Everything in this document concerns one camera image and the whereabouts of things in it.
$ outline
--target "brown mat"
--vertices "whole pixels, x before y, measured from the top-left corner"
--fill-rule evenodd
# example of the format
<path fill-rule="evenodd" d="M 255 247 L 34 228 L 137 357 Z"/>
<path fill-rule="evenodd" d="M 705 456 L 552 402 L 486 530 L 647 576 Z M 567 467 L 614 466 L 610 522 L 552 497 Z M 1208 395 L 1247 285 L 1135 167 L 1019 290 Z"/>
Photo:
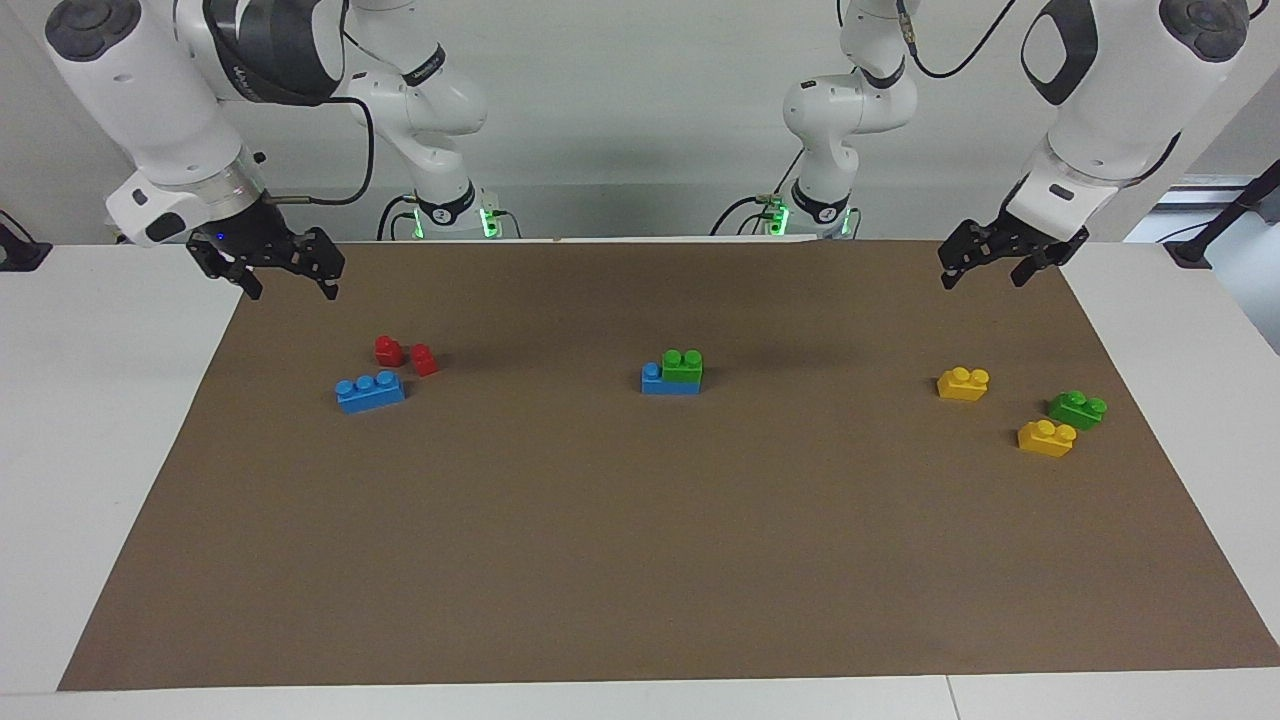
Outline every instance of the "brown mat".
<path fill-rule="evenodd" d="M 241 304 L 61 689 L 1280 665 L 1056 272 L 347 250 L 338 302 L 264 273 Z M 383 332 L 444 370 L 346 416 Z M 704 351 L 701 397 L 639 393 L 671 346 Z M 955 364 L 987 398 L 936 397 Z M 1020 452 L 1069 388 L 1107 423 Z"/>

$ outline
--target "blue toy brick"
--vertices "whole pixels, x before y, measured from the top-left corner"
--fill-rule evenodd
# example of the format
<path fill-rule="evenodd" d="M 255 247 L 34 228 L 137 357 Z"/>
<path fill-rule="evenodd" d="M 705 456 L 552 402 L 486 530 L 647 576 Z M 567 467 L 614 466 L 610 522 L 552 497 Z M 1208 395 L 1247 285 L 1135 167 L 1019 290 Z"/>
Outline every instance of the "blue toy brick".
<path fill-rule="evenodd" d="M 640 392 L 645 395 L 698 395 L 703 383 L 672 383 L 662 379 L 662 366 L 649 363 L 640 372 Z"/>
<path fill-rule="evenodd" d="M 390 370 L 378 373 L 376 378 L 361 375 L 356 382 L 339 380 L 334 393 L 338 406 L 348 415 L 404 401 L 404 386 Z"/>

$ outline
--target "toy brick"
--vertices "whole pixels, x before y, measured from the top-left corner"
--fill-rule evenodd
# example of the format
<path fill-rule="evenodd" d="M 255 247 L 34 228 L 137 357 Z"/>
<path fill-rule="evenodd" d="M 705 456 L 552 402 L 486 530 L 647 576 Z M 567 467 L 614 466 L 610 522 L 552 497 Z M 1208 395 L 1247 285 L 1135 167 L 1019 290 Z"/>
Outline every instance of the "toy brick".
<path fill-rule="evenodd" d="M 1048 405 L 1050 418 L 1078 430 L 1092 430 L 1106 415 L 1107 404 L 1101 397 L 1085 398 L 1078 389 L 1064 392 Z"/>
<path fill-rule="evenodd" d="M 1055 425 L 1050 420 L 1039 420 L 1027 423 L 1018 430 L 1018 447 L 1050 457 L 1061 457 L 1075 447 L 1076 437 L 1071 425 Z"/>
<path fill-rule="evenodd" d="M 374 341 L 374 357 L 383 368 L 399 368 L 404 364 L 404 348 L 390 336 L 379 336 Z"/>
<path fill-rule="evenodd" d="M 339 380 L 334 393 L 338 406 L 348 415 L 404 401 L 404 386 L 390 370 L 378 373 L 376 378 L 361 375 L 356 382 Z"/>
<path fill-rule="evenodd" d="M 685 354 L 681 354 L 678 350 L 663 352 L 662 379 L 668 383 L 703 382 L 703 354 L 696 350 L 690 350 Z"/>
<path fill-rule="evenodd" d="M 431 348 L 417 343 L 408 351 L 410 357 L 413 360 L 413 369 L 417 370 L 417 377 L 425 378 L 431 373 L 439 372 L 440 366 L 435 363 L 435 356 L 431 355 Z"/>
<path fill-rule="evenodd" d="M 979 368 L 969 372 L 968 368 L 952 368 L 938 378 L 938 397 L 974 402 L 987 395 L 988 383 L 991 374 L 987 370 Z"/>
<path fill-rule="evenodd" d="M 673 383 L 662 378 L 662 368 L 649 363 L 640 372 L 640 392 L 644 395 L 698 395 L 701 383 Z"/>

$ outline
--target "white table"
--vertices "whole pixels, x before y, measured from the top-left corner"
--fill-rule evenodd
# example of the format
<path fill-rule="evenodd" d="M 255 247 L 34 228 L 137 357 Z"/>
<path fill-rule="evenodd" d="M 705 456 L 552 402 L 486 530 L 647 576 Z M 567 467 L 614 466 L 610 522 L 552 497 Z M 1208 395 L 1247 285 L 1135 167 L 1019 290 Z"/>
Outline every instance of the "white table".
<path fill-rule="evenodd" d="M 1276 634 L 1280 357 L 1160 247 L 1088 245 L 1066 277 Z M 0 720 L 1280 717 L 1280 670 L 54 694 L 237 299 L 180 247 L 0 275 Z"/>

